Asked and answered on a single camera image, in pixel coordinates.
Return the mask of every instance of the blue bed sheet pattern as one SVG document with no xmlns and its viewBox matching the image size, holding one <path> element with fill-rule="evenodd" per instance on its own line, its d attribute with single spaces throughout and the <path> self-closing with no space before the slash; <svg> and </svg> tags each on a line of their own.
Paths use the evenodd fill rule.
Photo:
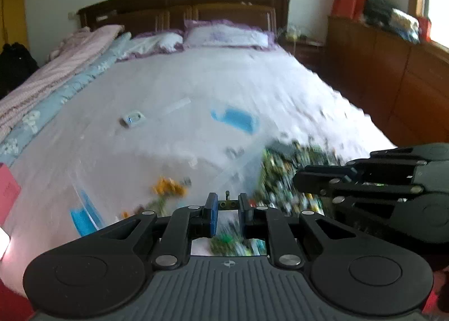
<svg viewBox="0 0 449 321">
<path fill-rule="evenodd" d="M 55 117 L 64 104 L 108 70 L 125 50 L 131 33 L 124 33 L 81 73 L 70 78 L 63 86 L 37 104 L 17 123 L 0 144 L 0 162 L 10 167 L 32 139 Z"/>
</svg>

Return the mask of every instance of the wooden headboard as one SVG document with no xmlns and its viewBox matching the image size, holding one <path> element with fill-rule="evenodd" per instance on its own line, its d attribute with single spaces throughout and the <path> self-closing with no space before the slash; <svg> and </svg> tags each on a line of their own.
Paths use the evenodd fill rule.
<svg viewBox="0 0 449 321">
<path fill-rule="evenodd" d="M 105 0 L 79 10 L 91 29 L 123 24 L 133 35 L 168 28 L 184 29 L 184 19 L 228 19 L 276 31 L 285 27 L 290 0 Z"/>
</svg>

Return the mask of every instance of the black bag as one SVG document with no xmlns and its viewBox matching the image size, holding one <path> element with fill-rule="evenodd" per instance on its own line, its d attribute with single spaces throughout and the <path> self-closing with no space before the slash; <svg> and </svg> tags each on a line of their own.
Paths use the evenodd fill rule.
<svg viewBox="0 0 449 321">
<path fill-rule="evenodd" d="M 26 47 L 20 43 L 5 44 L 0 53 L 0 99 L 17 88 L 38 69 Z"/>
<path fill-rule="evenodd" d="M 363 14 L 366 23 L 386 27 L 390 23 L 393 6 L 387 0 L 366 0 Z"/>
</svg>

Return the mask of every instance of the bedside table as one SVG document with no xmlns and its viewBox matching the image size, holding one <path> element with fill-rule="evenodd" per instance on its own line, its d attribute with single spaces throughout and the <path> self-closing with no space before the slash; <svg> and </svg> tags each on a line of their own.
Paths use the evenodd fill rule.
<svg viewBox="0 0 449 321">
<path fill-rule="evenodd" d="M 324 44 L 311 39 L 288 41 L 284 37 L 279 38 L 278 44 L 291 53 L 296 60 L 309 70 L 319 74 L 321 72 Z"/>
</svg>

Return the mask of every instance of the white bed sheet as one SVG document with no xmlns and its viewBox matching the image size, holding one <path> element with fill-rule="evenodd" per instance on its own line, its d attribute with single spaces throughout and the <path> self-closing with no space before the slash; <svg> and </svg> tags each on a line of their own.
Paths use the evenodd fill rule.
<svg viewBox="0 0 449 321">
<path fill-rule="evenodd" d="M 114 142 L 124 129 L 118 118 L 136 102 L 156 109 L 185 96 L 215 97 L 265 115 L 289 139 L 312 138 L 346 160 L 393 147 L 368 116 L 283 50 L 198 48 L 115 64 L 69 101 L 11 168 L 22 192 L 3 226 L 11 236 L 0 262 L 7 287 L 24 295 L 28 263 L 79 237 L 70 217 L 79 202 L 69 172 L 89 142 L 132 150 L 128 141 Z"/>
</svg>

